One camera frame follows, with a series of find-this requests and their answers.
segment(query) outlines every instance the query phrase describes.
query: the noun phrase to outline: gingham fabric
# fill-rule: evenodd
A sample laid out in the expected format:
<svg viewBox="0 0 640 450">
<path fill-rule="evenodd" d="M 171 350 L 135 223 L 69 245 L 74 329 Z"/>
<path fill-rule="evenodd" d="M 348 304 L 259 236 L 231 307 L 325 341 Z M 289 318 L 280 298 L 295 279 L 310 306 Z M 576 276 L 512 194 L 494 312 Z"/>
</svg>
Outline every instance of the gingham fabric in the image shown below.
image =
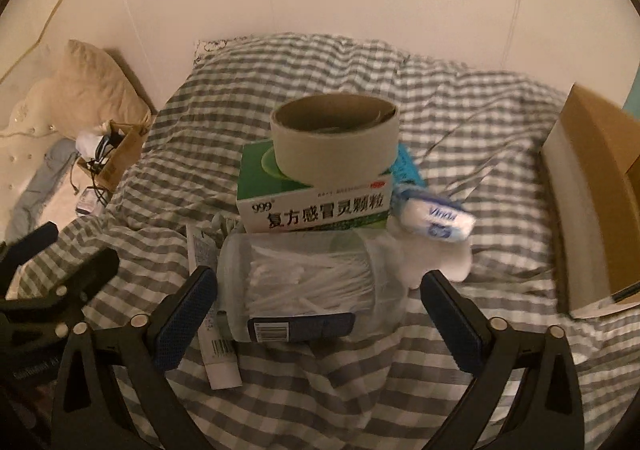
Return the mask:
<svg viewBox="0 0 640 450">
<path fill-rule="evenodd" d="M 556 314 L 536 154 L 562 95 L 523 75 L 472 70 L 383 42 L 283 34 L 212 49 L 159 113 L 104 215 L 63 230 L 23 268 L 21 293 L 51 288 L 89 254 L 113 246 L 120 271 L 86 308 L 89 322 L 117 326 L 151 312 L 188 276 L 184 224 L 207 229 L 217 211 L 236 212 L 242 145 L 269 137 L 272 109 L 313 93 L 373 94 L 399 105 L 401 140 L 429 187 L 478 216 L 472 273 L 456 285 L 460 293 L 516 328 L 565 328 L 587 446 L 596 448 L 640 383 L 640 311 L 581 322 Z M 404 325 L 383 338 L 237 347 L 241 388 L 210 390 L 197 338 L 167 373 L 216 448 L 419 449 L 469 381 L 416 294 Z M 134 421 L 157 444 L 120 377 Z M 496 433 L 516 386 L 508 385 L 485 438 Z"/>
</svg>

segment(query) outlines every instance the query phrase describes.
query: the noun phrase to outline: gray fabric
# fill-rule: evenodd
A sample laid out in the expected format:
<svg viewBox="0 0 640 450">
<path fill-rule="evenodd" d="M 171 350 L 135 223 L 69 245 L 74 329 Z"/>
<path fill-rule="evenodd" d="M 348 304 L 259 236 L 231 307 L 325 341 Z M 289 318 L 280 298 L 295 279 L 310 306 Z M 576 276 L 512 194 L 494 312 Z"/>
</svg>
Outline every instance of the gray fabric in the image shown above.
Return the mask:
<svg viewBox="0 0 640 450">
<path fill-rule="evenodd" d="M 94 326 L 150 312 L 188 274 L 187 222 L 206 229 L 235 212 L 242 145 L 269 136 L 269 113 L 308 94 L 349 91 L 396 102 L 401 139 L 430 188 L 463 200 L 478 217 L 473 268 L 456 284 L 488 316 L 543 331 L 560 324 L 580 374 L 586 441 L 594 448 L 640 383 L 640 311 L 591 321 L 556 314 L 551 233 L 537 153 L 562 96 L 523 75 L 472 70 L 413 56 L 382 42 L 284 34 L 214 52 L 159 113 L 142 158 L 106 212 L 70 224 L 24 267 L 21 293 L 53 286 L 101 246 L 120 271 L 86 309 Z M 404 326 L 349 343 L 238 344 L 243 387 L 212 392 L 197 338 L 174 391 L 217 448 L 421 448 L 462 396 L 468 375 L 452 357 L 417 295 Z M 157 443 L 120 375 L 139 429 Z M 517 386 L 506 389 L 486 435 L 495 434 Z"/>
<path fill-rule="evenodd" d="M 75 160 L 76 143 L 72 140 L 59 140 L 47 150 L 44 162 L 11 212 L 11 220 L 4 232 L 6 242 L 20 239 L 36 228 L 42 210 Z"/>
</svg>

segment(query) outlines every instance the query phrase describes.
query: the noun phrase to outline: brown cardboard box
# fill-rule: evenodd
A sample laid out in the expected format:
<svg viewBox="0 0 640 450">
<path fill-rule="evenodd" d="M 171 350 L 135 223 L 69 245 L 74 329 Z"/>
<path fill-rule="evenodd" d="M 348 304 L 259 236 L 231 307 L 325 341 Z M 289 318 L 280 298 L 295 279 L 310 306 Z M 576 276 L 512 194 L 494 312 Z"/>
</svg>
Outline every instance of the brown cardboard box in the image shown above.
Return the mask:
<svg viewBox="0 0 640 450">
<path fill-rule="evenodd" d="M 542 147 L 563 253 L 559 305 L 594 318 L 640 304 L 640 122 L 574 86 Z"/>
<path fill-rule="evenodd" d="M 119 125 L 113 122 L 110 123 L 110 127 L 113 132 L 122 131 L 125 137 L 119 146 L 109 154 L 107 163 L 95 176 L 94 181 L 96 186 L 106 188 L 109 192 L 114 193 L 125 170 L 140 158 L 142 145 L 148 135 L 148 128 L 145 125 Z M 89 176 L 91 175 L 84 159 L 78 159 L 78 166 Z"/>
</svg>

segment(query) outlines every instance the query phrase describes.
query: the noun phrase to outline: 999 logo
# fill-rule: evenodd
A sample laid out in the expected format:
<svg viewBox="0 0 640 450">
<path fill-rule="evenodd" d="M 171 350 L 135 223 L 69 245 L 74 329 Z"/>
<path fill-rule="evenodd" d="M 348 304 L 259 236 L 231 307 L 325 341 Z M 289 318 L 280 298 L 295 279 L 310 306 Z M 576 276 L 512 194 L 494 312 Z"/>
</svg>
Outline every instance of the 999 logo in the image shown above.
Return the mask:
<svg viewBox="0 0 640 450">
<path fill-rule="evenodd" d="M 254 211 L 254 214 L 259 214 L 260 212 L 268 212 L 269 210 L 271 210 L 272 205 L 273 202 L 257 203 L 252 206 L 252 209 Z"/>
</svg>

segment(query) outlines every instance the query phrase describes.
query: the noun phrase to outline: tape roll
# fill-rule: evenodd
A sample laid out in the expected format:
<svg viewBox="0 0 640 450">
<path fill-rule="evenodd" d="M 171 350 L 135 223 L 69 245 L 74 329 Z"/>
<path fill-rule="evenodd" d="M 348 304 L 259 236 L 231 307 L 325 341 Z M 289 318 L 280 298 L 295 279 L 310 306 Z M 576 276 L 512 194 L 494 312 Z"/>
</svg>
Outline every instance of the tape roll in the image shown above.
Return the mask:
<svg viewBox="0 0 640 450">
<path fill-rule="evenodd" d="M 398 155 L 400 113 L 361 94 L 316 94 L 271 113 L 276 163 L 287 177 L 317 188 L 373 181 Z"/>
</svg>

